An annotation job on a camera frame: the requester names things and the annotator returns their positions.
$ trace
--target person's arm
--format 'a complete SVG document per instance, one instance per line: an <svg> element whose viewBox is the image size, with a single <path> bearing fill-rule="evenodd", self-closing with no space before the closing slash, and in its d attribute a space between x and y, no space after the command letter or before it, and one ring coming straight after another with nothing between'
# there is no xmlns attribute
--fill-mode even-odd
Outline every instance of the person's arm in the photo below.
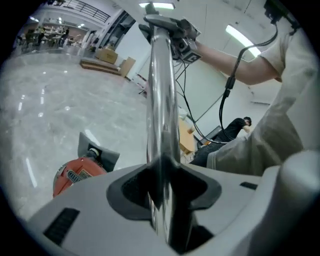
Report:
<svg viewBox="0 0 320 256"><path fill-rule="evenodd" d="M197 51L202 55L201 60L215 69L230 75L237 58L217 49L211 49L196 41ZM255 85L270 79L280 77L276 69L261 56L252 61L241 60L235 72L235 78L247 85Z"/></svg>
<svg viewBox="0 0 320 256"><path fill-rule="evenodd" d="M249 125L245 125L244 127L242 127L242 129L244 129L244 131L248 134L251 132L250 126Z"/></svg>

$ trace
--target chrome pole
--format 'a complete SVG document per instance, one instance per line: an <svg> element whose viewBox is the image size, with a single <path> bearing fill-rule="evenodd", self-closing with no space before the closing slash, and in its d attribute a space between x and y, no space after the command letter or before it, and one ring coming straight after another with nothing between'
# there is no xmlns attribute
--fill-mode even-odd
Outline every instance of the chrome pole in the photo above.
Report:
<svg viewBox="0 0 320 256"><path fill-rule="evenodd" d="M147 162L152 168L157 191L156 201L149 197L152 225L159 237L170 244L176 197L173 193L168 162L180 163L177 92L166 29L154 27L151 39L150 72L147 90Z"/></svg>

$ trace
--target black t-shirt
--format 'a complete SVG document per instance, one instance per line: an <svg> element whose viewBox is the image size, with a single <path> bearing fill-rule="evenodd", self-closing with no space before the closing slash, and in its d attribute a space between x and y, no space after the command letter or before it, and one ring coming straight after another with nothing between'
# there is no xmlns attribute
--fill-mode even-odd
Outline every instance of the black t-shirt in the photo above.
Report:
<svg viewBox="0 0 320 256"><path fill-rule="evenodd" d="M237 137L238 133L241 131L241 129L244 126L246 126L245 120L242 118L236 118L224 130L230 138L235 139ZM225 134L222 130L217 134L216 138L219 138L223 142L230 141L230 139L225 136Z"/></svg>

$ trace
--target glossy floor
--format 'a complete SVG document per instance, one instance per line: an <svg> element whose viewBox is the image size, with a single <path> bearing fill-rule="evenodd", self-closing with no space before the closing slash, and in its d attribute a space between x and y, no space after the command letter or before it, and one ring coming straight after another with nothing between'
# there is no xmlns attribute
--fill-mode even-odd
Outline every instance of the glossy floor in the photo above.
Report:
<svg viewBox="0 0 320 256"><path fill-rule="evenodd" d="M2 186L23 219L52 198L58 168L77 158L79 132L120 153L115 170L146 162L146 99L122 77L76 56L34 54L0 77Z"/></svg>

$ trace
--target forearm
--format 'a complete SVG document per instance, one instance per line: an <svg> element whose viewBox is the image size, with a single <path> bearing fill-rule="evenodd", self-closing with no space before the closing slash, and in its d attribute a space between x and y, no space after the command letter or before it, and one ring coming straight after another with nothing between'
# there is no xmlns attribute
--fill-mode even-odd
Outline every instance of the forearm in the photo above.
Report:
<svg viewBox="0 0 320 256"><path fill-rule="evenodd" d="M197 51L202 55L201 60L209 65L213 66L215 69L225 73L230 76L234 66L236 64L237 58L219 51L217 49L211 49L196 41ZM236 70L235 78L245 84L250 84L248 80L248 74L250 73L250 62L241 60L240 64Z"/></svg>

